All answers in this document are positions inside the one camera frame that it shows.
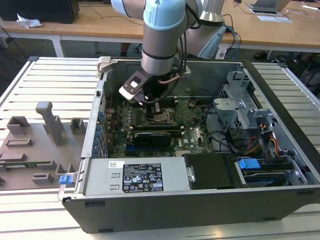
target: green circuit board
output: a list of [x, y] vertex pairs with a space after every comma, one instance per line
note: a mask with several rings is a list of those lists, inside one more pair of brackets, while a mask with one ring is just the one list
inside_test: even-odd
[[[203, 128], [202, 119], [206, 114], [203, 105], [190, 107], [190, 98], [177, 98], [175, 107], [164, 107], [164, 112], [170, 116], [170, 125], [176, 125], [179, 129], [174, 130], [171, 136], [170, 145], [157, 149], [153, 147], [136, 149], [134, 136], [140, 132], [163, 132], [148, 130], [150, 119], [146, 117], [146, 110], [143, 107], [134, 107], [126, 101], [114, 102], [115, 119], [120, 125], [116, 129], [109, 127], [112, 134], [112, 149], [108, 148], [109, 158], [144, 158], [144, 157], [180, 157], [185, 153], [214, 152], [208, 135]], [[144, 131], [135, 127], [144, 127]]]

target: desk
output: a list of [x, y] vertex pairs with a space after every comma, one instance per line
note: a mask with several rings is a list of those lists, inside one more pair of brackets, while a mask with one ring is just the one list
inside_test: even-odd
[[[286, 14], [291, 9], [299, 12], [306, 12], [308, 17], [291, 13], [287, 22], [268, 22], [258, 19], [256, 14], [251, 13], [245, 1], [237, 4], [233, 0], [226, 0], [222, 9], [222, 14], [230, 14], [233, 18], [233, 25], [236, 32], [241, 35], [241, 49], [274, 50], [289, 52], [310, 52], [320, 53], [320, 12], [303, 8], [301, 2], [291, 1], [282, 10]], [[318, 6], [318, 3], [309, 3], [309, 6]], [[231, 25], [230, 18], [225, 17], [228, 25]], [[231, 33], [225, 34], [220, 45], [220, 50], [229, 48], [233, 37]]]
[[[292, 1], [287, 7], [305, 11], [310, 18], [292, 13], [292, 23], [261, 21], [255, 14], [246, 14], [239, 7], [234, 7], [235, 5], [233, 0], [225, 0], [222, 14], [232, 15], [234, 28], [242, 38], [242, 49], [320, 53], [320, 19], [311, 19], [320, 18], [320, 14], [302, 8], [301, 2]], [[239, 6], [247, 13], [250, 12], [244, 1]], [[106, 18], [101, 19], [92, 8]], [[73, 24], [44, 22], [42, 27], [30, 29], [22, 28], [14, 21], [0, 21], [0, 24], [14, 38], [51, 40], [58, 57], [64, 57], [61, 40], [142, 43], [143, 26], [138, 24], [143, 24], [143, 21], [121, 17], [111, 6], [92, 8], [80, 7], [79, 15]], [[231, 24], [228, 17], [225, 20], [227, 24]], [[6, 34], [0, 31], [0, 37], [6, 37]], [[219, 50], [229, 48], [232, 41], [231, 33], [226, 33]]]

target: barcode sticker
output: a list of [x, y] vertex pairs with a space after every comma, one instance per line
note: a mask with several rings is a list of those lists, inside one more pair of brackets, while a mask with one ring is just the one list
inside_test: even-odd
[[124, 167], [125, 161], [110, 161], [109, 168], [110, 169], [122, 169]]

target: motherboard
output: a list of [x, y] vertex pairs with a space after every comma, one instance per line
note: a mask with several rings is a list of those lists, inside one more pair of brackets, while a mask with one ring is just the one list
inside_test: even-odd
[[101, 154], [108, 158], [181, 157], [214, 152], [205, 129], [207, 101], [167, 97], [154, 106], [105, 98]]

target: warning label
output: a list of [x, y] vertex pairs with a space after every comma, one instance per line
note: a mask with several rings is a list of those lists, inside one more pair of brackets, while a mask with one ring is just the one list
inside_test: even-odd
[[122, 191], [125, 193], [163, 191], [160, 163], [124, 164]]

